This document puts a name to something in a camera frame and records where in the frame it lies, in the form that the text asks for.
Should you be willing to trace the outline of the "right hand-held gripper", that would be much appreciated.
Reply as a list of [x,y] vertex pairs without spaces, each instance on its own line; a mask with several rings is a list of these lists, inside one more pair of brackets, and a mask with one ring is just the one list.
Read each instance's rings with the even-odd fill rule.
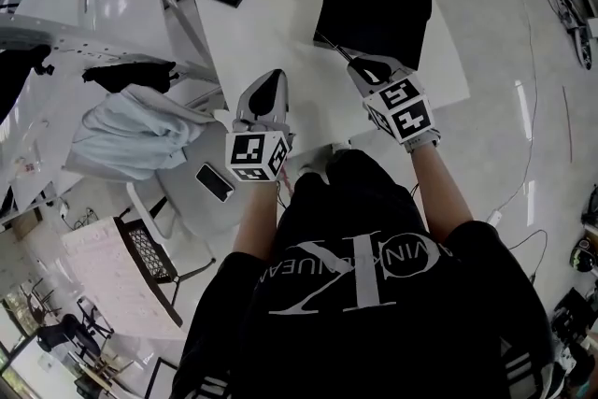
[[418,77],[411,74],[390,82],[395,71],[392,62],[386,57],[363,55],[355,57],[347,70],[379,130],[403,145],[408,153],[426,144],[436,147],[440,134]]

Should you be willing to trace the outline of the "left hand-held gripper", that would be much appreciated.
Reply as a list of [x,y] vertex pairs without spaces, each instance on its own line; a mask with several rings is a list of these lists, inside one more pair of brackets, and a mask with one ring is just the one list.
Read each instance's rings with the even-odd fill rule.
[[[236,118],[281,121],[288,112],[288,77],[282,69],[274,69],[254,80],[240,95]],[[239,181],[276,181],[291,149],[280,131],[229,133],[225,165]]]

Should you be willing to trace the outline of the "black pen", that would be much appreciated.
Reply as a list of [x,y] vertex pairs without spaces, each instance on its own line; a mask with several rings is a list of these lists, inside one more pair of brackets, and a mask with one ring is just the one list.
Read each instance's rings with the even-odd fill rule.
[[317,30],[315,34],[318,39],[322,40],[328,46],[332,47],[337,53],[339,53],[348,62],[348,64],[354,64],[354,58],[351,55],[349,55],[342,47],[339,47],[337,44],[329,40],[319,30]]

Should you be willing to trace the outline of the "black box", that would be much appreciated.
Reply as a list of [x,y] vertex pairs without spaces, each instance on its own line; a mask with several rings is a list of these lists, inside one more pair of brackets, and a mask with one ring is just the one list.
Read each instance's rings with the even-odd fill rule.
[[313,42],[388,56],[417,70],[433,0],[322,0]]

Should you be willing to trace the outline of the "person's right forearm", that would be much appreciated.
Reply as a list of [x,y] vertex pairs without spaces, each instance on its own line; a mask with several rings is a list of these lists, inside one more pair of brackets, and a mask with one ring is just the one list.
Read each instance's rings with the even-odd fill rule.
[[459,226],[473,220],[457,184],[432,143],[411,152],[419,183],[428,229],[438,243],[444,243]]

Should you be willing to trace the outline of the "person's left forearm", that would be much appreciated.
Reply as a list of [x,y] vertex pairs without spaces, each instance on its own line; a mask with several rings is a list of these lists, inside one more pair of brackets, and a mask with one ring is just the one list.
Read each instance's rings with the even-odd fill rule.
[[233,252],[242,252],[267,260],[272,252],[278,226],[278,184],[253,184],[233,245]]

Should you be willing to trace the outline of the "grey white office chair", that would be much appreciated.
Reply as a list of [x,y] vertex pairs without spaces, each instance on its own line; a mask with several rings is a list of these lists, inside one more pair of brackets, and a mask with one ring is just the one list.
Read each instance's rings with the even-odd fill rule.
[[[82,77],[86,82],[100,85],[108,94],[119,93],[134,84],[150,87],[170,98],[168,92],[174,78],[174,67],[172,63],[114,64],[89,68]],[[221,89],[216,88],[205,93],[184,107],[209,113],[215,119],[198,139],[184,149],[186,163],[174,169],[157,170],[145,180],[132,180],[107,167],[78,160],[69,152],[64,168],[72,173],[106,181],[141,183],[155,178],[187,230],[200,239],[207,240],[239,223],[241,202],[247,190],[239,186],[237,180],[225,170],[226,128],[221,118],[227,110]],[[221,203],[195,179],[195,174],[203,164],[210,164],[234,187],[235,191],[227,202]]]

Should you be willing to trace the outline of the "brown cardboard piece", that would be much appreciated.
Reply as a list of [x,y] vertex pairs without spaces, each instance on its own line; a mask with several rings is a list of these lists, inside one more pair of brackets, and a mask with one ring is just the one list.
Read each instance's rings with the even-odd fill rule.
[[22,213],[10,221],[11,229],[15,237],[22,241],[27,237],[39,223],[43,221],[42,214],[38,207]]

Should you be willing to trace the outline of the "black mesh office chair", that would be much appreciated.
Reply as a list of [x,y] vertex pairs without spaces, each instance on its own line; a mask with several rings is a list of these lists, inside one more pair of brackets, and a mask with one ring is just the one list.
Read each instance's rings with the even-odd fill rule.
[[36,330],[36,342],[46,352],[52,352],[66,343],[79,348],[81,359],[99,360],[103,347],[115,334],[114,329],[87,296],[77,300],[81,318],[65,313],[55,324],[43,325]]

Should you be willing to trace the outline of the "person's left hand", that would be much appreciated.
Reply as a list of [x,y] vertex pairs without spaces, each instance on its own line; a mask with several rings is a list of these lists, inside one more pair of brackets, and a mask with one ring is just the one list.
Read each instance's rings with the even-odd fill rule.
[[282,132],[287,135],[290,127],[286,123],[272,121],[249,121],[236,119],[233,121],[233,133],[263,133],[263,132]]

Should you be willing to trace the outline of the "white square table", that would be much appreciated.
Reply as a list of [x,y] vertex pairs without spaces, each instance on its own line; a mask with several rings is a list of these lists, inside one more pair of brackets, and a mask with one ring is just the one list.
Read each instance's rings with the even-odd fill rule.
[[235,108],[242,92],[279,68],[289,81],[287,122],[300,154],[374,129],[345,60],[313,44],[322,0],[242,0],[228,7],[196,0],[225,100]]

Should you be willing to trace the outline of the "black smartphone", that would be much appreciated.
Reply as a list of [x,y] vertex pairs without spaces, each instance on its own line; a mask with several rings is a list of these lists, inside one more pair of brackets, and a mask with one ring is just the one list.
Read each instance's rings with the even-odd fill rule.
[[235,191],[231,183],[210,164],[203,164],[195,174],[195,179],[221,203],[227,202]]

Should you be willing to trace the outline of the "person's dark trousers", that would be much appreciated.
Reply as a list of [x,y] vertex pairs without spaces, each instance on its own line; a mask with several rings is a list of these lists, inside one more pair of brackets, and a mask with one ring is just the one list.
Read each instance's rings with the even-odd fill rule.
[[290,212],[313,217],[422,230],[424,224],[409,190],[396,183],[362,150],[325,150],[295,182]]

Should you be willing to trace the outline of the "light blue cloth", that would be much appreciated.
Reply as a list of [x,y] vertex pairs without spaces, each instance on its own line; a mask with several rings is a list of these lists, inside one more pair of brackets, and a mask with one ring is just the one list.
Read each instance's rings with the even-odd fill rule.
[[187,162],[184,149],[214,122],[150,87],[130,85],[86,112],[70,154],[126,178],[145,180]]

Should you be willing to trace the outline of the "black metal lattice table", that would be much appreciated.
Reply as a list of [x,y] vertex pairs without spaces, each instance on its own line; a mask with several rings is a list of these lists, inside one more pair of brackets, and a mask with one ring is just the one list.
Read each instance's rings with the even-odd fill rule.
[[207,271],[216,263],[216,259],[212,257],[207,264],[180,274],[163,246],[153,239],[142,220],[123,222],[120,217],[114,217],[113,220],[124,246],[150,290],[175,325],[181,326],[183,320],[175,310],[181,283]]

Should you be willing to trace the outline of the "thin brown stick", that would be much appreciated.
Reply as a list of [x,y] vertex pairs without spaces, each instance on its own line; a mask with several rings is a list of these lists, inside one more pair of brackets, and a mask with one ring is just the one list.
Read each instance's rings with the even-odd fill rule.
[[566,93],[566,89],[565,89],[564,85],[562,85],[562,98],[563,98],[565,120],[566,120],[568,158],[569,158],[569,164],[572,164],[573,163],[573,138],[572,138],[572,129],[571,129],[570,109],[569,109],[567,93]]

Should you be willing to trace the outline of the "long white desk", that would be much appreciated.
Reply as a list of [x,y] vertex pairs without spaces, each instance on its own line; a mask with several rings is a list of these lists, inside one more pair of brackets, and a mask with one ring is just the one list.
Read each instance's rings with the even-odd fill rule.
[[174,63],[171,96],[182,105],[224,105],[196,0],[21,0],[0,13],[0,50],[50,48],[50,74],[30,74],[0,122],[0,197],[18,213],[53,200],[77,177],[64,166],[82,115],[103,98],[85,69]]

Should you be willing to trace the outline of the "pink patterned tablecloth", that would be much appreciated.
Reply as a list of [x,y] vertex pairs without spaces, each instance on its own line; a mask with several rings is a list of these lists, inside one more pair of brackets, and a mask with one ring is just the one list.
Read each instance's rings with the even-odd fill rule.
[[66,260],[94,303],[119,335],[179,341],[182,319],[116,217],[62,236]]

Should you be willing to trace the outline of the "person's black printed t-shirt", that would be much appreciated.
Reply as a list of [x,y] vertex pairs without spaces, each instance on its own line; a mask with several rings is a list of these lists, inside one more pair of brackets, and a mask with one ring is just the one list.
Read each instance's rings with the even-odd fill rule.
[[531,282],[482,221],[443,243],[417,210],[292,204],[263,261],[233,252],[169,399],[540,399],[554,352]]

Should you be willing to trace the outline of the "black green round device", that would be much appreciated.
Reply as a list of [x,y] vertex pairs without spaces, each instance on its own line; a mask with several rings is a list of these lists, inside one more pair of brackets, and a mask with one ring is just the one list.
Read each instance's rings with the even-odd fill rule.
[[571,251],[569,264],[580,273],[589,273],[597,269],[598,257],[589,239],[581,238],[576,242]]

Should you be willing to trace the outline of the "wooden stool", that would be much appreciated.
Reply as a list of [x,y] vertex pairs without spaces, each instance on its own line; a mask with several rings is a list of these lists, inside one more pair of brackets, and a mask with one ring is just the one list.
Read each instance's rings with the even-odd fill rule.
[[116,354],[114,356],[102,355],[100,358],[93,359],[90,363],[83,361],[79,364],[79,367],[98,384],[111,384],[133,364],[134,361]]

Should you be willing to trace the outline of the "black equipment pile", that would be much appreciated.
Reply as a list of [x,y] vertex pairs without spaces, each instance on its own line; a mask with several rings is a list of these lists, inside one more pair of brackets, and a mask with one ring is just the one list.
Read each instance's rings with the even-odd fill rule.
[[550,321],[558,338],[555,362],[563,370],[556,398],[598,398],[598,333],[591,327],[598,309],[575,288],[555,306]]

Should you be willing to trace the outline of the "black metal frame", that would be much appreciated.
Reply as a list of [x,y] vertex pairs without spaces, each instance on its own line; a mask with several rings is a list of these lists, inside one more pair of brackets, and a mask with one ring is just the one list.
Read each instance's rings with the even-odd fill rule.
[[169,399],[178,367],[158,358],[149,379],[144,399]]

